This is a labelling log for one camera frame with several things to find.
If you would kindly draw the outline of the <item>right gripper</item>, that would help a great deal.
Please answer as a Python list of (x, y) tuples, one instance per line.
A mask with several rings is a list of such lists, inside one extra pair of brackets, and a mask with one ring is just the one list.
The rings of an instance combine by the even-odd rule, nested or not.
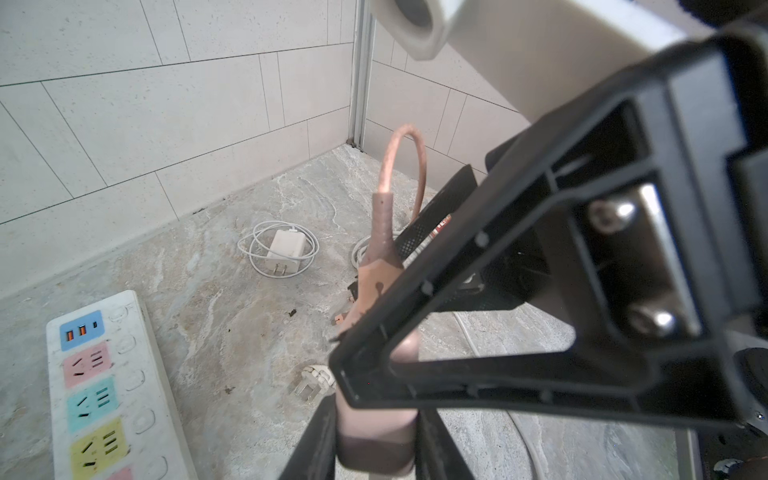
[(685, 45), (591, 98), (575, 350), (610, 418), (747, 426), (767, 402), (767, 49)]

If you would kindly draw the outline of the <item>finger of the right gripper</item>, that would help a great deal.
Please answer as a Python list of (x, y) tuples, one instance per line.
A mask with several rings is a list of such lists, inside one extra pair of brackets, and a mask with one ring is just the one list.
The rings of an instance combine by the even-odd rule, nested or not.
[(528, 302), (570, 324), (573, 343), (553, 353), (400, 367), (418, 409), (509, 408), (628, 420), (603, 416), (591, 405), (589, 369), (575, 350), (575, 148), (600, 90), (508, 141), (485, 182), (398, 279), (414, 280), (408, 291), (418, 305), (408, 320), (415, 330), (436, 311), (508, 311)]

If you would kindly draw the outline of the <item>white charger with cable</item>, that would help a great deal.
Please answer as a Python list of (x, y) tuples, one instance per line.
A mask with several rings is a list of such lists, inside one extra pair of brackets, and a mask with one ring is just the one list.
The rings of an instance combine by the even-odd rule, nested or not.
[(267, 220), (237, 241), (253, 269), (270, 279), (287, 279), (306, 271), (320, 251), (316, 235), (302, 225)]

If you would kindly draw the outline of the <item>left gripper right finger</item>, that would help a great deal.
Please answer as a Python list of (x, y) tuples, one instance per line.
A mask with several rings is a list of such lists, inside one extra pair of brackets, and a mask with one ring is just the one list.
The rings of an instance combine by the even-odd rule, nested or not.
[(419, 411), (415, 444), (418, 480), (473, 479), (474, 475), (435, 409)]

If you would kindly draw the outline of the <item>long multicolour power strip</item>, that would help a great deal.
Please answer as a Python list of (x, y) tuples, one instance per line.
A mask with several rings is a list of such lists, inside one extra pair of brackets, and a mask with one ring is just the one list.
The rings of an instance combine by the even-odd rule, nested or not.
[(50, 320), (46, 341), (55, 478), (196, 478), (135, 291)]

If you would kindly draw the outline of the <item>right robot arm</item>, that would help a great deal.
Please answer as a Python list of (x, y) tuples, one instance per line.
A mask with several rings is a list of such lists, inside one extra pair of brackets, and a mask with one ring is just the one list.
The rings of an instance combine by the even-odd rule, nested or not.
[(392, 271), (381, 182), (334, 452), (420, 479), (471, 471), (442, 409), (688, 429), (686, 477), (767, 475), (767, 5), (375, 1), (416, 60), (453, 48), (528, 120), (417, 213)]

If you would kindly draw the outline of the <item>red card box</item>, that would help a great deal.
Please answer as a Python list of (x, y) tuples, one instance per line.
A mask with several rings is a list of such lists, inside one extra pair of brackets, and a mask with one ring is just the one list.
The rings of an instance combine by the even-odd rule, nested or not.
[(451, 220), (451, 215), (447, 215), (446, 217), (444, 217), (444, 218), (443, 218), (443, 219), (442, 219), (442, 220), (441, 220), (441, 221), (440, 221), (440, 222), (439, 222), (439, 223), (438, 223), (438, 224), (435, 226), (435, 228), (434, 228), (434, 229), (431, 231), (431, 233), (430, 233), (430, 237), (431, 237), (431, 238), (434, 238), (435, 236), (437, 236), (437, 235), (440, 233), (440, 231), (441, 231), (441, 230), (442, 230), (442, 229), (443, 229), (443, 228), (444, 228), (444, 227), (445, 227), (445, 226), (446, 226), (446, 225), (447, 225), (447, 224), (450, 222), (450, 220)]

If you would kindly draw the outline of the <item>pink charger plug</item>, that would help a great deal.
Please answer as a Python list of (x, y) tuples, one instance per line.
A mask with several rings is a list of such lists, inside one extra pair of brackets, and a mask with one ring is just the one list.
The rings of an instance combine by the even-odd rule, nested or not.
[(420, 335), (408, 320), (418, 305), (399, 281), (402, 262), (365, 259), (358, 299), (342, 325), (344, 338), (330, 358), (341, 391), (336, 402), (336, 453), (346, 468), (396, 477), (415, 463), (418, 406), (415, 388), (397, 369), (418, 360)]

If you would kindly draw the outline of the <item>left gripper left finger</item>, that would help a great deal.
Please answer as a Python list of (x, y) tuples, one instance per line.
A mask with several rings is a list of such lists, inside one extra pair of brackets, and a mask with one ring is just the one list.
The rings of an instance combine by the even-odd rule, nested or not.
[(280, 480), (334, 480), (336, 471), (336, 395), (319, 403)]

